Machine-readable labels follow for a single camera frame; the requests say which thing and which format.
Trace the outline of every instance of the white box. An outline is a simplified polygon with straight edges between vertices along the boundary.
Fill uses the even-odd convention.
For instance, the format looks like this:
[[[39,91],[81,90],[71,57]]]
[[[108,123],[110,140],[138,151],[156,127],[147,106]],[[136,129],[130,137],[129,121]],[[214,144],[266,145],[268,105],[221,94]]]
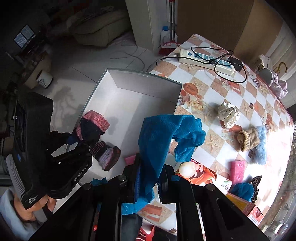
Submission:
[[[93,164],[80,183],[122,174],[124,157],[139,152],[138,139],[143,120],[160,114],[174,114],[182,84],[157,75],[120,69],[107,69],[98,81],[79,119],[90,110],[104,116],[110,127],[100,141],[118,146],[121,156],[110,171],[103,171],[93,157]]]

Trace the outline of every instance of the brown cardboard panel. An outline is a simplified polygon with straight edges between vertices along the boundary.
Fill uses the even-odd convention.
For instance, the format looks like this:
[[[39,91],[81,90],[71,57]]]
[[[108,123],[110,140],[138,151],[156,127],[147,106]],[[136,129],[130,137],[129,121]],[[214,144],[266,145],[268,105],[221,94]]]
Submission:
[[[252,65],[266,54],[279,34],[283,20],[264,0],[255,0],[249,19],[234,49],[234,55]]]
[[[178,2],[178,42],[194,33],[233,50],[245,28],[254,0],[182,0]]]

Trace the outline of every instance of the curtain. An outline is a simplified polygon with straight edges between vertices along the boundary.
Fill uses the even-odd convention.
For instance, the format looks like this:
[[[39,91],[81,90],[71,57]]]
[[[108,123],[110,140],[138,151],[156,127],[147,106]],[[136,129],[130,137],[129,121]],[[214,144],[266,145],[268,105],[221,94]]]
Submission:
[[[284,65],[281,66],[280,73],[278,74],[280,80],[287,81],[296,72],[296,38],[291,30],[288,31],[283,41],[270,55],[270,58],[272,63],[274,63],[273,69],[278,67],[280,62],[284,62],[287,65],[287,73],[285,73]]]

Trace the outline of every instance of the power strip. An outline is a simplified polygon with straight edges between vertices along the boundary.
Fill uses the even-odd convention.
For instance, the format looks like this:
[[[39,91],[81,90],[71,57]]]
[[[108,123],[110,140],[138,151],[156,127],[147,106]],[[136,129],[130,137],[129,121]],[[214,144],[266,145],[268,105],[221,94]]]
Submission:
[[[209,64],[209,62],[204,60],[204,59],[210,60],[211,58],[215,59],[216,57],[208,56],[208,55],[205,55],[205,54],[202,54],[202,53],[196,53],[195,54],[192,51],[185,50],[185,49],[180,50],[180,57],[186,57],[186,58],[179,58],[180,63],[193,64],[193,65],[197,65],[197,66],[204,67],[204,68],[207,68],[207,69],[212,69],[212,70],[215,68],[215,64]],[[224,60],[220,60],[219,63],[220,64],[225,64],[225,65],[228,65],[228,66],[218,65],[217,64],[216,65],[216,71],[217,72],[220,72],[222,74],[227,74],[227,75],[233,75],[235,69],[234,69],[233,65],[231,65],[231,63],[229,63],[227,61],[224,61]]]

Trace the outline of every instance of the power cord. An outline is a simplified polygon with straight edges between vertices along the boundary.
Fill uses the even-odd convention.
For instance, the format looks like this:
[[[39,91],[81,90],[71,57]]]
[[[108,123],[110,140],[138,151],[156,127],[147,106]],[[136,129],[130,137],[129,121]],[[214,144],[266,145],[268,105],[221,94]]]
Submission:
[[[217,49],[217,48],[211,48],[211,47],[197,47],[197,46],[192,46],[190,49],[191,49],[192,52],[193,52],[194,54],[196,54],[196,55],[197,55],[197,53],[193,50],[193,48],[203,48],[203,49],[213,49],[213,50],[225,50],[225,49]],[[247,80],[247,72],[246,72],[246,70],[244,69],[244,66],[243,66],[243,65],[241,65],[241,64],[220,64],[220,63],[219,63],[219,61],[220,61],[222,58],[224,58],[225,56],[230,55],[230,57],[231,57],[231,56],[233,55],[233,51],[232,51],[232,50],[225,50],[225,51],[228,51],[228,53],[225,53],[225,54],[223,54],[223,55],[221,55],[221,56],[219,56],[219,57],[217,57],[217,58],[211,58],[210,60],[208,60],[208,59],[204,59],[204,58],[202,58],[202,57],[199,56],[199,55],[198,55],[198,56],[199,56],[201,59],[203,59],[203,60],[209,62],[209,64],[214,64],[214,65],[215,65],[215,66],[214,66],[214,72],[215,72],[215,74],[218,75],[220,78],[222,78],[222,79],[224,79],[224,80],[227,80],[227,81],[229,81],[229,82],[232,82],[232,83],[237,83],[237,84],[241,84],[241,83],[246,82],[246,80]],[[164,59],[167,59],[167,58],[185,58],[185,59],[190,59],[190,60],[194,60],[194,61],[197,61],[197,62],[199,62],[199,63],[205,64],[204,62],[199,61],[199,60],[197,60],[197,59],[192,59],[192,58],[187,58],[187,57],[180,57],[178,54],[175,53],[173,56],[168,56],[168,57],[164,57],[164,58],[161,58],[161,59],[157,60],[157,61],[156,61],[156,66],[157,66],[157,62],[159,62],[159,61],[161,61],[161,60],[164,60]],[[226,79],[226,78],[222,77],[221,75],[219,75],[219,74],[216,72],[216,66],[217,66],[217,65],[222,65],[222,66],[231,66],[231,65],[234,66],[234,65],[238,65],[238,66],[241,66],[242,69],[244,70],[244,73],[245,73],[245,79],[244,79],[244,81],[237,82],[237,81],[229,80],[229,79]]]

